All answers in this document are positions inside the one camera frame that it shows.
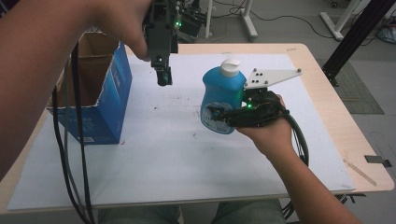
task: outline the robotic arm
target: robotic arm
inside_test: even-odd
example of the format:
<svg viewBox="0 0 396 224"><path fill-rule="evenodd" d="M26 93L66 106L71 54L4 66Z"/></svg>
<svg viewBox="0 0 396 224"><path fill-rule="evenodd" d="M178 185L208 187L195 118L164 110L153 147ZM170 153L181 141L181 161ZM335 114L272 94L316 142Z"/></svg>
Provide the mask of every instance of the robotic arm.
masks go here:
<svg viewBox="0 0 396 224"><path fill-rule="evenodd" d="M184 0L154 0L143 23L151 67L158 85L172 85L169 56L177 53L177 34L197 35L205 15L188 8Z"/></svg>
<svg viewBox="0 0 396 224"><path fill-rule="evenodd" d="M263 127L278 118L291 119L289 110L268 87L300 76L302 70L258 70L250 74L243 91L242 102L246 106L235 110L208 107L211 119L225 122L230 127Z"/></svg>

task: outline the table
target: table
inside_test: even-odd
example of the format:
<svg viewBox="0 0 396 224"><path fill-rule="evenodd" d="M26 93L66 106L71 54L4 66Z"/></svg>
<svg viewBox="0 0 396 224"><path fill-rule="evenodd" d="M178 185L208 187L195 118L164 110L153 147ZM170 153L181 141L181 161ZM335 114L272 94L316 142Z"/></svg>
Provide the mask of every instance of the table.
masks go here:
<svg viewBox="0 0 396 224"><path fill-rule="evenodd" d="M308 94L346 165L355 184L354 192L392 190L394 183L382 164L367 163L364 155L375 155L353 118L349 115L327 78L323 75L308 48L301 44L195 44L180 45L180 54L208 53L265 53L288 54L296 67L302 68ZM42 119L32 134L40 129ZM0 214L11 213L7 203L21 175L24 160L32 144L32 138L0 183Z"/></svg>

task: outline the gray carpet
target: gray carpet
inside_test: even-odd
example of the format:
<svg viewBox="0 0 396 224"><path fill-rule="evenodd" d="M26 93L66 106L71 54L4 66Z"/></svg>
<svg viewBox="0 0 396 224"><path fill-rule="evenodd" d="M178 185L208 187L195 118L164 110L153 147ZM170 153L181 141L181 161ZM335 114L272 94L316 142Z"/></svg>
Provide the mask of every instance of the gray carpet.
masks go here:
<svg viewBox="0 0 396 224"><path fill-rule="evenodd" d="M317 59L322 66L327 60ZM335 78L334 87L350 114L384 114L373 95L361 81L350 62L347 62Z"/></svg>

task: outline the black cable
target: black cable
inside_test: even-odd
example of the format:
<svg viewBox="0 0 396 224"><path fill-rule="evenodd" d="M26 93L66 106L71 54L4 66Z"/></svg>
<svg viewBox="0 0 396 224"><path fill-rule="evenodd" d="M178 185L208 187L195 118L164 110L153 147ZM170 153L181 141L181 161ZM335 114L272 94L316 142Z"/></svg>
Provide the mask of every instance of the black cable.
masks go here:
<svg viewBox="0 0 396 224"><path fill-rule="evenodd" d="M294 213L294 206L291 201L285 206L283 210L283 216L287 220Z"/></svg>
<svg viewBox="0 0 396 224"><path fill-rule="evenodd" d="M237 8L236 12L237 12L240 8L242 8L242 5L245 3L245 1L244 1L240 6L238 6L238 5L229 4L229 3L221 3L221 2L216 1L216 0L214 0L213 2L216 2L216 3L218 3L218 4L220 4L220 5L224 5L224 6L232 6L232 8L230 9L230 11L231 11L232 9ZM230 12L229 14L225 14L225 15L221 15L221 16L217 16L217 17L213 17L213 18L218 19L218 18L222 18L222 17L227 17L227 16L235 15L236 12ZM255 12L253 12L252 10L250 10L250 12L251 12L254 16L256 16L259 20L261 20L261 21L275 21L275 20L278 20L278 19L281 19L281 18L293 18L293 19L297 19L297 20L300 20L300 21L304 21L304 22L306 22L306 23L311 27L311 29L314 31L315 34L317 34L317 35L319 35L319 36L321 36L321 37L324 37L324 38L333 39L332 36L321 35L317 30L315 30L314 26L313 26L309 21L307 21L307 20L305 20L305 19L303 19L303 18L300 18L300 17L296 17L296 16L278 16L278 17L275 17L275 18L272 18L272 19L264 19L264 18L260 17L259 15L257 15L257 14L256 14Z"/></svg>
<svg viewBox="0 0 396 224"><path fill-rule="evenodd" d="M375 40L376 39L376 37L373 37L373 38L371 38L371 39L366 39L366 40L368 40L369 42L367 42L367 43L365 43L365 44L361 44L361 46L362 47L366 47L366 46L368 46L369 44L371 44L371 42L373 42L373 40Z"/></svg>
<svg viewBox="0 0 396 224"><path fill-rule="evenodd" d="M295 133L297 135L299 145L301 146L301 149L304 154L304 157L302 158L302 160L305 163L305 165L308 166L309 165L309 151L308 151L308 145L306 144L303 132L301 131L300 126L298 125L297 121L291 116L291 114L286 115L285 119L288 121L291 128L295 131Z"/></svg>
<svg viewBox="0 0 396 224"><path fill-rule="evenodd" d="M82 174L84 179L84 196L85 196L85 206L87 208L88 216L90 217L90 221L94 224L94 218L92 213L92 204L91 204L91 194L90 194L90 185L88 181L87 174L87 164L85 159L85 147L84 147L84 133L82 129L82 112L81 112L81 98L79 91L79 80L78 80L78 43L72 52L72 74L73 74L73 85L75 92L75 103L76 103L76 112L77 112L77 121L78 121L78 136L79 136L79 145L81 149L81 160L82 160Z"/></svg>
<svg viewBox="0 0 396 224"><path fill-rule="evenodd" d="M298 152L298 154L300 156L300 159L303 161L304 160L304 154L303 154L301 145L300 145L299 141L297 140L297 134L296 134L296 132L294 130L293 130L293 136L294 136L294 141L295 141L296 146L297 146L297 152Z"/></svg>
<svg viewBox="0 0 396 224"><path fill-rule="evenodd" d="M55 131L55 137L58 143L58 147L60 150L60 154L61 154L61 163L62 163L62 170L64 173L64 182L66 184L66 189L67 189L67 194L69 195L70 201L73 204L73 207L75 208L76 212L78 213L78 216L81 218L81 220L86 223L89 224L89 220L85 217L85 215L80 211L76 200L73 196L73 192L71 190L70 187L70 182L69 182L69 176L67 173L67 168L66 168L66 162L65 162L65 156L64 156L64 146L62 144L62 138L61 138L61 134L59 132L59 123L58 123L58 95L57 95L57 90L56 87L52 92L52 108L53 108L53 127L54 127L54 131Z"/></svg>
<svg viewBox="0 0 396 224"><path fill-rule="evenodd" d="M68 153L68 130L69 130L69 91L68 91L68 67L69 67L69 60L67 60L64 66L64 80L62 89L64 90L64 160L66 164L67 174L69 176L70 184L73 188L74 194L76 195L76 200L78 203L79 210L84 213L84 207L82 206L81 199L78 194L78 190L76 187L76 182L73 178L72 171L70 169L69 164L69 153Z"/></svg>
<svg viewBox="0 0 396 224"><path fill-rule="evenodd" d="M335 195L335 198L340 201L340 203L345 204L347 202L347 195L346 194L341 194L341 195Z"/></svg>
<svg viewBox="0 0 396 224"><path fill-rule="evenodd" d="M236 15L236 13L242 8L242 5L244 5L244 3L246 2L246 0L244 0L241 5L235 5L235 4L229 4L229 3L221 3L219 1L214 0L213 2L220 4L220 5L224 5L224 6L232 6L229 9L229 14L225 14L225 15L221 15L221 16L212 16L214 19L218 19L218 18L222 18L222 17L228 17L228 16L232 16L232 15Z"/></svg>

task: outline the metal stand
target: metal stand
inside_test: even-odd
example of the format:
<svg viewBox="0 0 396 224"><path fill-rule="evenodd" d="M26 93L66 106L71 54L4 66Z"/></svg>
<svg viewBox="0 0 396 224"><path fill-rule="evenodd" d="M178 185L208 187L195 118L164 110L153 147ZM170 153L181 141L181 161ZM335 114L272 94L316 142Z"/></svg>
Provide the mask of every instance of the metal stand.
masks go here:
<svg viewBox="0 0 396 224"><path fill-rule="evenodd" d="M254 28L253 22L251 21L249 15L252 3L253 0L247 0L245 8L241 8L241 16L247 27L249 41L252 41L254 38L257 38L259 36L256 32L256 29Z"/></svg>
<svg viewBox="0 0 396 224"><path fill-rule="evenodd" d="M349 3L349 6L346 8L346 11L343 13L337 24L334 25L332 20L330 19L329 15L327 15L326 12L320 12L320 17L323 19L323 21L326 23L326 25L329 27L330 31L332 32L332 35L337 41L343 40L344 36L341 35L341 30L343 29L344 25L347 23L347 20L349 17L352 15L353 11L355 8L359 5L361 0L352 0L352 2Z"/></svg>
<svg viewBox="0 0 396 224"><path fill-rule="evenodd" d="M352 54L358 49L368 34L387 14L396 0L372 0L361 13L356 23L338 45L330 59L323 65L322 70L333 85L335 77Z"/></svg>
<svg viewBox="0 0 396 224"><path fill-rule="evenodd" d="M245 25L247 26L248 38L250 41L252 41L254 38L257 38L259 36L256 32L256 29L254 28L253 22L251 21L249 15L252 3L253 0L247 0L245 4L245 8L241 8L241 16L245 22ZM210 36L209 30L210 30L210 19L212 17L212 7L213 7L213 0L209 0L209 5L207 7L207 17L206 17L206 30L205 30L206 38L209 38Z"/></svg>

